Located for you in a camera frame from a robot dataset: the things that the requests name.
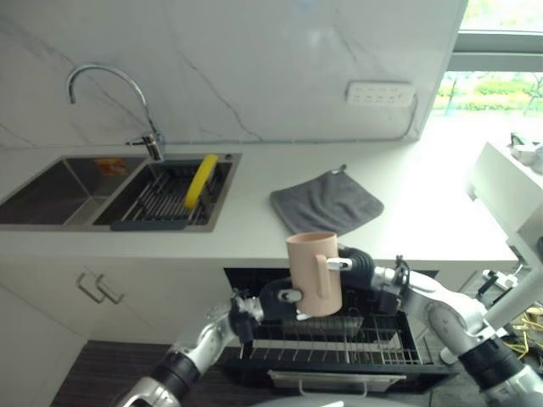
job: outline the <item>gray dish cloth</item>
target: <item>gray dish cloth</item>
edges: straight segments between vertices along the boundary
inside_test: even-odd
[[[378,217],[384,209],[381,201],[342,170],[274,191],[270,200],[294,233],[333,231],[340,236]]]

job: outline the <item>sink basin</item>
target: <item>sink basin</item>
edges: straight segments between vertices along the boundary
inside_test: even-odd
[[[212,231],[240,154],[219,155],[189,210],[184,197],[204,157],[62,157],[0,204],[0,229]]]
[[[123,158],[116,171],[98,165],[107,160],[59,159],[0,205],[0,224],[84,225],[145,158]]]
[[[109,225],[113,231],[176,231],[188,226],[210,231],[224,202],[233,159],[219,160],[194,209],[185,208],[184,198],[202,157],[147,164],[107,204],[94,225]]]

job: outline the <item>floor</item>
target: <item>floor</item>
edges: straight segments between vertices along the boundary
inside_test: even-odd
[[[427,337],[434,352],[438,341]],[[89,342],[66,377],[54,407],[110,407],[134,382],[149,373],[168,349],[166,345]],[[219,369],[211,369],[183,400],[183,407],[249,406],[277,395],[269,389],[240,387]],[[466,375],[447,382],[431,394],[414,398],[413,405],[431,407],[485,406]]]

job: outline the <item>window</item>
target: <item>window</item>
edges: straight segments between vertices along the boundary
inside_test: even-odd
[[[469,0],[432,116],[543,126],[543,0]]]
[[[434,102],[442,115],[543,117],[543,73],[446,72]]]
[[[469,0],[462,30],[543,31],[541,0]]]

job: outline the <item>cup handle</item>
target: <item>cup handle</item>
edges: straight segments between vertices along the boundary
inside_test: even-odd
[[[330,271],[326,262],[326,256],[316,254],[316,266],[319,279],[319,297],[330,298]]]

